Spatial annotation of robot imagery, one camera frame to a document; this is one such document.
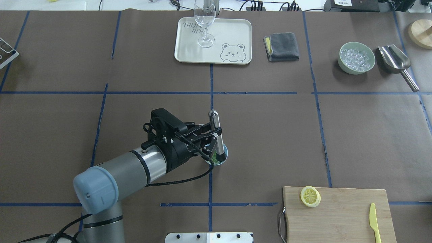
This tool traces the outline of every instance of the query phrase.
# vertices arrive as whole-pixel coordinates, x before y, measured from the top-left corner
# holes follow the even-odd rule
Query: gray towel
[[[278,33],[264,36],[269,62],[299,59],[299,47],[294,33]]]

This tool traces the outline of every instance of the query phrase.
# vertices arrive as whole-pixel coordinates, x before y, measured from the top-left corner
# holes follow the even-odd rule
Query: bowl
[[[364,51],[366,53],[366,55],[369,57],[369,60],[367,60],[366,62],[371,66],[371,68],[369,68],[365,71],[356,71],[356,70],[346,66],[345,63],[342,62],[342,59],[340,57],[340,51],[343,49],[347,49],[347,50],[358,49],[359,52]],[[369,47],[367,47],[366,45],[364,45],[362,43],[348,42],[340,48],[337,63],[339,64],[340,68],[342,68],[342,70],[344,70],[345,72],[347,72],[349,74],[362,74],[362,73],[365,73],[365,72],[371,70],[375,66],[375,55]]]

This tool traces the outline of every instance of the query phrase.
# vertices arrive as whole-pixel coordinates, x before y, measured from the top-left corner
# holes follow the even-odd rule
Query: metal scoop
[[[393,74],[402,74],[411,90],[413,92],[419,91],[419,87],[407,71],[407,68],[411,66],[411,60],[407,55],[395,45],[379,46],[378,49],[381,52],[387,70]]]

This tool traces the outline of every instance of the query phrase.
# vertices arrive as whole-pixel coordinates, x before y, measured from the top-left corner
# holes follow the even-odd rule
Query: lemon slice
[[[315,187],[308,185],[302,189],[300,199],[306,206],[315,208],[321,202],[321,195]]]

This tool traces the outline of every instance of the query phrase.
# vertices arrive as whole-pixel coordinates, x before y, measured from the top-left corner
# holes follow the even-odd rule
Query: cutting board
[[[300,199],[302,188],[283,188],[288,243],[374,243],[369,226],[372,202],[382,243],[396,243],[385,190],[317,187],[321,203],[309,208]]]

